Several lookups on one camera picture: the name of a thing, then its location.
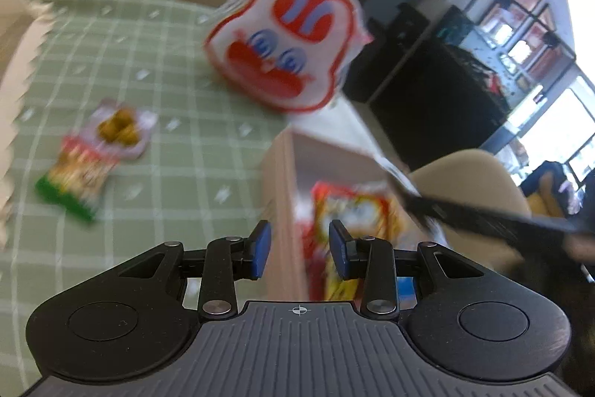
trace checkered tablecloth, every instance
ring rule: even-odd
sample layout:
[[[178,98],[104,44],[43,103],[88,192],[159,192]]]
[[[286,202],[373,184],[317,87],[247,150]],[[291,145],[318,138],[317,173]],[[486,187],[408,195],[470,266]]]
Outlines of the checkered tablecloth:
[[[18,119],[16,190],[0,253],[0,395],[39,373],[25,341],[31,312],[52,295],[166,240],[187,249],[248,235],[261,212],[264,152],[285,127],[219,81],[200,49],[208,9],[172,0],[41,0],[57,21],[42,47]],[[45,204],[35,182],[61,139],[111,97],[159,116],[141,159],[123,162],[93,225]],[[184,305],[196,306],[197,281]],[[240,281],[238,299],[262,299]]]

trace gray ridged plate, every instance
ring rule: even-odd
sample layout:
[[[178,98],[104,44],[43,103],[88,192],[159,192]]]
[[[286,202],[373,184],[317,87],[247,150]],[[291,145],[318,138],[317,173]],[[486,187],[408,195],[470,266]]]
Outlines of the gray ridged plate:
[[[232,320],[207,323],[168,367],[116,385],[49,377],[33,397],[566,397],[552,375],[478,384],[425,362],[397,325],[359,316],[350,304],[251,302]]]

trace blue eye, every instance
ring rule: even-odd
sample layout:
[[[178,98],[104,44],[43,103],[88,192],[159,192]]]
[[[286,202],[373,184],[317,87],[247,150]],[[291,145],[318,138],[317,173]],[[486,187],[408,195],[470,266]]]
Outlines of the blue eye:
[[[291,48],[281,53],[281,56],[277,59],[277,67],[297,75],[303,69],[307,60],[306,51],[301,48]]]
[[[277,48],[277,33],[271,29],[257,31],[248,39],[248,46],[254,49],[260,57],[270,56]]]

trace open box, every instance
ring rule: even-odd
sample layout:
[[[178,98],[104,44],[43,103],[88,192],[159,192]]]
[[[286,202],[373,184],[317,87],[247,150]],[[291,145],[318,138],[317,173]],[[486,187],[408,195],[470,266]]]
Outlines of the open box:
[[[311,202],[314,184],[325,181],[353,186],[386,180],[386,173],[366,153],[293,128],[281,132],[263,160],[264,218],[273,226],[273,244],[264,273],[267,299],[309,300],[296,210]],[[399,218],[403,226],[398,236],[399,248],[414,250],[418,242],[430,239],[403,210]]]

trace red mouth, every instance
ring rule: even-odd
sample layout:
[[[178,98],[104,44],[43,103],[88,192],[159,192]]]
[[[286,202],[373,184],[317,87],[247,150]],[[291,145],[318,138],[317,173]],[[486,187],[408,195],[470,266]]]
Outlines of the red mouth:
[[[265,71],[264,60],[242,41],[234,41],[227,48],[227,62],[244,83],[249,83],[267,95],[290,99],[303,91],[303,82],[294,73],[277,67]]]

